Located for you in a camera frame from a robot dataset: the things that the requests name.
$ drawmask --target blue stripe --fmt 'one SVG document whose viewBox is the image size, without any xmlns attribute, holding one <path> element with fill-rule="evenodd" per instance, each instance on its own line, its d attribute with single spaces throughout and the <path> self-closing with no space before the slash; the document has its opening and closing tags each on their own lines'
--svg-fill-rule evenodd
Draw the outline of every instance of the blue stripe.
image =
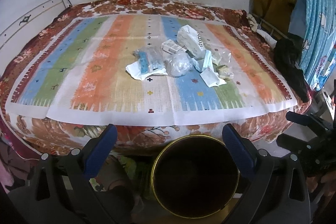
<svg viewBox="0 0 336 224">
<path fill-rule="evenodd" d="M 76 40 L 78 34 L 83 31 L 88 24 L 93 22 L 95 18 L 84 19 L 76 28 L 74 28 L 61 42 L 58 46 L 49 54 L 48 58 L 43 60 L 39 65 L 38 70 L 34 73 L 34 76 L 29 81 L 24 92 L 21 94 L 18 103 L 22 104 L 23 101 L 27 100 L 27 104 L 37 95 L 40 90 L 45 77 L 47 76 L 49 70 L 53 67 L 58 58 L 66 51 L 66 49 Z"/>
<path fill-rule="evenodd" d="M 165 36 L 176 41 L 177 31 L 181 27 L 179 20 L 162 16 Z M 210 110 L 222 109 L 214 88 L 209 88 L 194 68 L 186 75 L 174 78 L 181 98 L 182 109 Z"/>
</svg>

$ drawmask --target blue gripper pad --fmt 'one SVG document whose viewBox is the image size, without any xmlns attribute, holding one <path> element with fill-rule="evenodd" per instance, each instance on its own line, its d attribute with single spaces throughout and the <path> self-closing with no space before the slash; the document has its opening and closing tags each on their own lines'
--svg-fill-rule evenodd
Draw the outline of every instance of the blue gripper pad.
<svg viewBox="0 0 336 224">
<path fill-rule="evenodd" d="M 223 127 L 222 137 L 240 174 L 249 181 L 252 181 L 254 178 L 254 160 L 243 144 L 242 138 L 230 123 Z"/>
<path fill-rule="evenodd" d="M 114 147 L 117 137 L 117 128 L 113 124 L 109 124 L 98 138 L 89 140 L 85 145 L 83 152 L 87 145 L 89 145 L 89 149 L 91 148 L 91 151 L 86 156 L 84 165 L 83 175 L 87 180 L 98 175 L 100 168 Z"/>
<path fill-rule="evenodd" d="M 311 118 L 307 115 L 301 115 L 292 111 L 286 113 L 287 121 L 300 124 L 302 126 L 308 126 L 311 123 Z"/>
</svg>

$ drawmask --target floral bedspread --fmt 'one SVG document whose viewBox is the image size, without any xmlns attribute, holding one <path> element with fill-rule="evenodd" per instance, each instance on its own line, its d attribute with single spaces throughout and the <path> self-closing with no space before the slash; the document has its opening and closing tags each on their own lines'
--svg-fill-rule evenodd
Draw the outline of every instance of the floral bedspread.
<svg viewBox="0 0 336 224">
<path fill-rule="evenodd" d="M 21 53 L 14 58 L 0 79 L 0 128 L 19 154 L 25 157 L 31 149 L 37 153 L 48 152 L 55 155 L 67 154 L 75 147 L 83 147 L 90 138 L 99 136 L 105 127 L 70 124 L 51 120 L 35 119 L 6 113 L 5 102 L 14 81 L 29 62 L 75 17 L 91 17 L 110 14 L 149 14 L 175 15 L 187 19 L 215 20 L 225 22 L 241 34 L 249 37 L 249 43 L 273 65 L 272 50 L 264 39 L 252 32 L 244 10 L 230 10 L 218 7 L 204 7 L 195 4 L 169 0 L 98 0 L 67 8 L 53 23 L 29 41 Z M 298 105 L 275 113 L 268 113 L 237 121 L 229 121 L 241 136 L 251 141 L 264 139 L 272 142 L 286 130 L 291 123 L 285 118 L 287 111 L 304 113 L 308 103 L 296 96 Z M 117 126 L 117 152 L 134 155 L 150 155 L 160 150 L 169 141 L 189 134 L 207 134 L 221 138 L 223 126 L 228 122 L 193 126 L 133 127 Z M 15 145 L 13 140 L 21 139 L 26 146 Z"/>
</svg>

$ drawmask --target gold rim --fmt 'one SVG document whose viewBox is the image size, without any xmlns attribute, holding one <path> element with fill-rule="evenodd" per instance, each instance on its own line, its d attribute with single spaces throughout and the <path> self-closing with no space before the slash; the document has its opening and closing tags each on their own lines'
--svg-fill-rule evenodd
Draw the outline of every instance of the gold rim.
<svg viewBox="0 0 336 224">
<path fill-rule="evenodd" d="M 187 136 L 183 136 L 183 137 L 180 137 L 180 138 L 178 138 L 178 139 L 172 141 L 170 144 L 168 144 L 168 145 L 167 145 L 167 146 L 160 152 L 160 154 L 157 156 L 157 158 L 156 158 L 155 161 L 154 161 L 154 164 L 153 164 L 153 167 L 152 167 L 152 171 L 151 171 L 151 187 L 152 187 L 152 191 L 153 191 L 154 196 L 155 196 L 156 200 L 158 201 L 158 203 L 159 203 L 164 209 L 166 209 L 169 213 L 171 213 L 171 214 L 173 214 L 173 215 L 175 215 L 175 216 L 182 217 L 182 218 L 187 218 L 187 219 L 200 219 L 200 218 L 205 218 L 205 217 L 214 215 L 215 213 L 218 213 L 219 211 L 223 210 L 224 207 L 225 207 L 226 205 L 228 205 L 228 203 L 231 201 L 231 199 L 233 198 L 233 196 L 234 196 L 235 193 L 236 193 L 236 190 L 237 190 L 237 187 L 238 187 L 238 182 L 239 182 L 239 177 L 240 177 L 240 172 L 239 172 L 238 167 L 236 167 L 236 168 L 237 168 L 237 175 L 238 175 L 238 177 L 237 177 L 237 182 L 236 182 L 236 185 L 235 185 L 235 189 L 234 189 L 234 191 L 233 191 L 231 197 L 229 198 L 229 200 L 227 201 L 227 203 L 225 203 L 225 205 L 224 205 L 224 207 L 223 207 L 222 209 L 219 209 L 219 210 L 217 210 L 217 211 L 215 211 L 215 212 L 213 212 L 213 213 L 211 213 L 211 214 L 209 214 L 209 215 L 201 216 L 201 217 L 185 217 L 185 216 L 180 216 L 180 215 L 178 215 L 178 214 L 176 214 L 176 213 L 173 213 L 172 211 L 168 210 L 168 209 L 161 203 L 161 201 L 159 200 L 159 198 L 157 197 L 156 192 L 155 192 L 155 188 L 154 188 L 154 172 L 155 172 L 155 169 L 156 169 L 156 165 L 157 165 L 159 159 L 161 158 L 161 156 L 163 155 L 163 153 L 164 153 L 169 147 L 171 147 L 174 143 L 177 143 L 178 141 L 183 140 L 183 139 L 186 139 L 186 138 L 193 138 L 193 137 L 203 137 L 203 138 L 212 139 L 212 140 L 215 140 L 216 142 L 219 142 L 220 144 L 222 144 L 222 145 L 225 146 L 225 144 L 224 144 L 223 142 L 221 142 L 220 140 L 218 140 L 218 139 L 216 139 L 216 138 L 214 138 L 214 137 L 211 137 L 211 136 L 208 136 L 208 135 L 200 135 L 200 134 L 197 134 L 197 135 L 187 135 Z"/>
</svg>

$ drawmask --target silver bolt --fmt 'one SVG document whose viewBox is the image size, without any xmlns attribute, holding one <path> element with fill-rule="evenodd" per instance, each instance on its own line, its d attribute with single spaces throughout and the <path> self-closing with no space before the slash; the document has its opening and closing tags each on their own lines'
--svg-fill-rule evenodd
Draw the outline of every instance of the silver bolt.
<svg viewBox="0 0 336 224">
<path fill-rule="evenodd" d="M 263 157 L 267 156 L 267 151 L 265 149 L 259 149 L 258 152 L 260 156 L 263 156 Z"/>
<path fill-rule="evenodd" d="M 42 160 L 46 160 L 47 158 L 48 158 L 48 153 L 42 154 L 42 156 L 41 156 Z"/>
<path fill-rule="evenodd" d="M 296 161 L 296 160 L 297 160 L 297 156 L 294 155 L 294 154 L 291 154 L 291 159 L 292 159 L 293 161 Z"/>
<path fill-rule="evenodd" d="M 71 150 L 71 154 L 74 155 L 74 156 L 76 156 L 76 155 L 78 155 L 80 153 L 80 151 L 81 150 L 79 148 L 74 148 L 73 150 Z"/>
</svg>

